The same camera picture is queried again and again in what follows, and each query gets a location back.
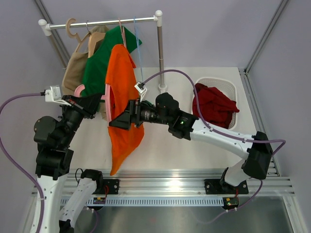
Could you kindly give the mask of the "thick pink hanger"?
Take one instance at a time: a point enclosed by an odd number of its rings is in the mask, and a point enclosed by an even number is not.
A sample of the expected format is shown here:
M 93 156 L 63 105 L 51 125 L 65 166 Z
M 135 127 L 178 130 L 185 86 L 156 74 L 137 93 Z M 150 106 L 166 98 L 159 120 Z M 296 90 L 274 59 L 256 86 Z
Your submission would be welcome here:
M 83 84 L 79 85 L 74 90 L 74 96 L 80 97 L 81 92 L 85 89 L 85 86 Z M 101 100 L 105 103 L 105 113 L 106 113 L 106 120 L 107 122 L 111 121 L 111 104 L 110 104 L 110 90 L 111 87 L 109 84 L 105 84 L 105 93 L 102 95 Z

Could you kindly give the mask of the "orange t shirt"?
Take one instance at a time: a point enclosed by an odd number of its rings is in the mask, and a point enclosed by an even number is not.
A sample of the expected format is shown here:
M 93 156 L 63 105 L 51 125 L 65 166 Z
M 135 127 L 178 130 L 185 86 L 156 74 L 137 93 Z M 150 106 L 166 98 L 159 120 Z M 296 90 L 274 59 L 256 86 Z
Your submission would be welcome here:
M 106 73 L 106 83 L 110 85 L 111 119 L 115 119 L 125 109 L 129 100 L 139 97 L 135 89 L 135 63 L 124 45 L 113 47 Z M 123 161 L 140 145 L 144 137 L 144 127 L 132 126 L 130 130 L 108 127 L 112 144 L 112 168 L 110 175 L 115 175 Z

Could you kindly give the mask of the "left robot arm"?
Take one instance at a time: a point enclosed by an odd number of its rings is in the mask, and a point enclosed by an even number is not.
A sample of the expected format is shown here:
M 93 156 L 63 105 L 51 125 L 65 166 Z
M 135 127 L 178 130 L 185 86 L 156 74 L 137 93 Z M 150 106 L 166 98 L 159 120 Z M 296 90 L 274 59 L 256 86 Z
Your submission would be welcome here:
M 69 201 L 60 207 L 73 157 L 70 143 L 83 119 L 95 117 L 101 96 L 65 95 L 60 99 L 63 105 L 61 120 L 44 116 L 35 123 L 34 141 L 38 149 L 35 185 L 38 194 L 32 230 L 38 233 L 74 232 L 76 220 L 87 200 L 104 189 L 102 172 L 85 169 Z

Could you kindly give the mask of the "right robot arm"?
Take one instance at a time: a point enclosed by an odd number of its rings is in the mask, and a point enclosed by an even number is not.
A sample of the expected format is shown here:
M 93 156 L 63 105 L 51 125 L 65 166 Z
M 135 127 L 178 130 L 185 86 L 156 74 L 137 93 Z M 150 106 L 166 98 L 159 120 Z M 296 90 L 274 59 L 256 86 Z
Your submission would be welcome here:
M 167 125 L 169 133 L 176 138 L 209 143 L 241 158 L 234 166 L 227 167 L 219 179 L 204 180 L 207 194 L 247 194 L 246 180 L 266 179 L 273 150 L 265 133 L 241 135 L 208 125 L 197 116 L 180 110 L 178 101 L 168 93 L 158 95 L 155 105 L 139 99 L 130 100 L 109 125 L 130 130 L 144 122 Z

